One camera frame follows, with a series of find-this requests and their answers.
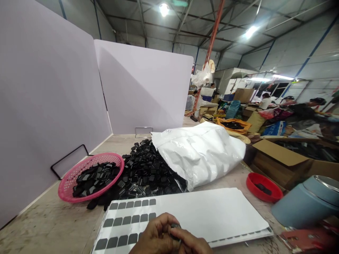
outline orange bag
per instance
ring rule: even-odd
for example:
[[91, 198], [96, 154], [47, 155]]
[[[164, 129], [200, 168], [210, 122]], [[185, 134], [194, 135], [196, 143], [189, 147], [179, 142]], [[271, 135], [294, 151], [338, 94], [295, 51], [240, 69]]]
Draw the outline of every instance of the orange bag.
[[[240, 119], [222, 119], [222, 118], [217, 117], [216, 121], [217, 121], [218, 125], [224, 127], [226, 130], [233, 131], [233, 132], [236, 132], [236, 133], [239, 133], [239, 134], [243, 134], [243, 135], [246, 135], [248, 129], [252, 126], [252, 124], [250, 124], [248, 122], [244, 122], [244, 121], [242, 121]], [[223, 122], [237, 122], [237, 123], [239, 123], [244, 128], [243, 129], [239, 129], [239, 130], [230, 129], [230, 128], [225, 127], [222, 124]]]

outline white partition panel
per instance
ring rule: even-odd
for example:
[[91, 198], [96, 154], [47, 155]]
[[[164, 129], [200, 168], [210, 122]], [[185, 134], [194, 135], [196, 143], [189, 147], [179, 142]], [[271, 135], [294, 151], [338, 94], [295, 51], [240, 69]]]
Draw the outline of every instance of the white partition panel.
[[94, 40], [114, 134], [182, 127], [193, 57]]
[[2, 1], [0, 23], [1, 228], [112, 131], [89, 34], [34, 0]]

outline pink plastic basket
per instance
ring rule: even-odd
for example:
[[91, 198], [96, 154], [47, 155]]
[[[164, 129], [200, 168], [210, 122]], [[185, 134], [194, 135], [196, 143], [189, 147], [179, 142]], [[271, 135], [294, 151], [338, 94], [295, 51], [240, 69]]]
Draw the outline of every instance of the pink plastic basket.
[[[73, 187], [77, 185], [77, 178], [81, 174], [82, 171], [88, 169], [90, 166], [95, 164], [96, 162], [104, 163], [104, 162], [115, 162], [115, 164], [120, 167], [119, 174], [114, 178], [114, 180], [107, 185], [105, 188], [100, 191], [93, 193], [92, 195], [83, 197], [83, 198], [74, 198], [73, 197]], [[113, 186], [116, 183], [119, 176], [122, 174], [124, 170], [125, 162], [124, 159], [116, 154], [116, 153], [101, 153], [98, 155], [91, 156], [82, 162], [76, 164], [72, 169], [65, 175], [65, 177], [61, 180], [58, 189], [59, 197], [66, 202], [70, 203], [79, 203], [87, 200], [91, 200], [101, 196], [105, 191]]]

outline ceiling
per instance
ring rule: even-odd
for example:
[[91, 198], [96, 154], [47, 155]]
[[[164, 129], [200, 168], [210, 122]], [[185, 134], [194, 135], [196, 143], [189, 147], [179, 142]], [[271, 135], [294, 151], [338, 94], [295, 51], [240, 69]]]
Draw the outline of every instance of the ceiling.
[[[128, 34], [207, 49], [220, 0], [97, 2], [118, 32], [125, 33], [127, 27]], [[161, 3], [170, 7], [166, 17], [159, 11]], [[332, 0], [225, 0], [213, 50], [237, 54], [253, 51], [324, 14], [334, 4]], [[259, 29], [246, 39], [246, 30], [253, 25]]]

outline fluorescent light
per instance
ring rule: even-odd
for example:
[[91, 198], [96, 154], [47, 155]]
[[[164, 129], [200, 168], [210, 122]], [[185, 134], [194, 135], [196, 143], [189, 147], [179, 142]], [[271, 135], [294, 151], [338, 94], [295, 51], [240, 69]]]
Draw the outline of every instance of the fluorescent light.
[[168, 7], [167, 4], [161, 4], [159, 6], [159, 9], [160, 9], [161, 15], [163, 17], [165, 17], [168, 14], [168, 12], [170, 11], [170, 8]]
[[281, 76], [281, 75], [276, 75], [276, 74], [274, 74], [273, 77], [281, 78], [281, 79], [286, 79], [286, 80], [294, 80], [294, 78], [290, 78], [290, 77], [286, 77], [286, 76]]
[[265, 79], [265, 78], [250, 78], [249, 80], [260, 81], [260, 82], [269, 82], [270, 81], [270, 79]]
[[251, 36], [258, 30], [256, 26], [251, 26], [245, 33], [247, 39], [251, 38]]

